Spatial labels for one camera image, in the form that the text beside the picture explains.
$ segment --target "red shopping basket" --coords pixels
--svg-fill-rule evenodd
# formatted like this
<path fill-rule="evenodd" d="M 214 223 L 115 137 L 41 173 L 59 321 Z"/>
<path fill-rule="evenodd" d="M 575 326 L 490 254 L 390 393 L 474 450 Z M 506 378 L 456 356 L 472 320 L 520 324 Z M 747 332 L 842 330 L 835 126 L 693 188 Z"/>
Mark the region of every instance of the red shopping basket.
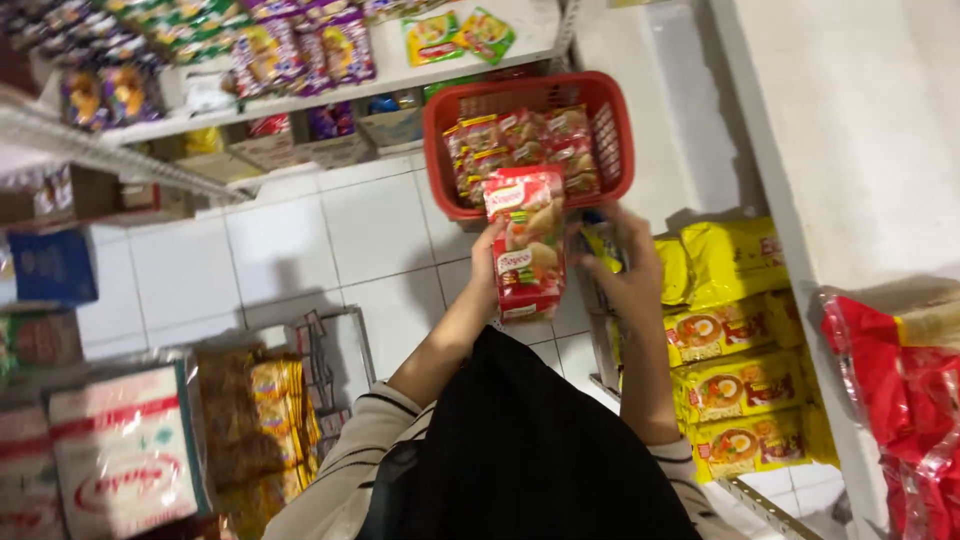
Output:
<path fill-rule="evenodd" d="M 601 172 L 601 193 L 567 201 L 568 208 L 595 207 L 623 196 L 634 181 L 634 136 L 620 87 L 598 71 L 562 73 L 503 83 L 474 83 L 445 88 L 423 111 L 423 153 L 437 206 L 451 221 L 482 219 L 481 209 L 457 202 L 453 163 L 444 131 L 461 119 L 502 114 L 526 107 L 538 112 L 585 103 Z"/>

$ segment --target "hand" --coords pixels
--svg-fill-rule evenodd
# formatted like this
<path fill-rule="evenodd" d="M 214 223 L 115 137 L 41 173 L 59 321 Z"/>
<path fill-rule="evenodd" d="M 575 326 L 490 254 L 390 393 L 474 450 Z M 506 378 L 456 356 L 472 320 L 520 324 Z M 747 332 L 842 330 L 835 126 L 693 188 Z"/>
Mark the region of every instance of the hand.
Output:
<path fill-rule="evenodd" d="M 626 252 L 630 270 L 614 274 L 594 256 L 580 263 L 590 271 L 607 294 L 613 309 L 633 331 L 662 331 L 660 294 L 663 268 L 650 235 L 650 222 L 629 213 L 620 205 L 600 208 L 615 227 L 616 241 Z"/>
<path fill-rule="evenodd" d="M 470 249 L 470 280 L 462 295 L 470 295 L 486 318 L 496 314 L 496 272 L 493 270 L 493 239 L 507 227 L 499 217 L 480 234 Z"/>

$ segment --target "pile of noodle packets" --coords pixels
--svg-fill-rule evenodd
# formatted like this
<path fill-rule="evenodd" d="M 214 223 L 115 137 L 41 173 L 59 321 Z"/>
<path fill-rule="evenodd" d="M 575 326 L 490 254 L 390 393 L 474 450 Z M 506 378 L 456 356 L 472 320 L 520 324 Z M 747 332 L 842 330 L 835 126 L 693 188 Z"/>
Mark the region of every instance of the pile of noodle packets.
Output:
<path fill-rule="evenodd" d="M 567 199 L 600 194 L 593 134 L 584 104 L 537 112 L 527 108 L 463 120 L 444 132 L 464 208 L 484 207 L 483 182 L 499 168 L 555 163 Z"/>
<path fill-rule="evenodd" d="M 363 12 L 344 0 L 244 0 L 256 24 L 230 50 L 236 94 L 316 96 L 376 78 Z"/>
<path fill-rule="evenodd" d="M 516 41 L 512 26 L 483 8 L 476 8 L 460 26 L 453 11 L 424 19 L 401 22 L 411 66 L 460 58 L 470 51 L 490 65 L 497 65 Z"/>

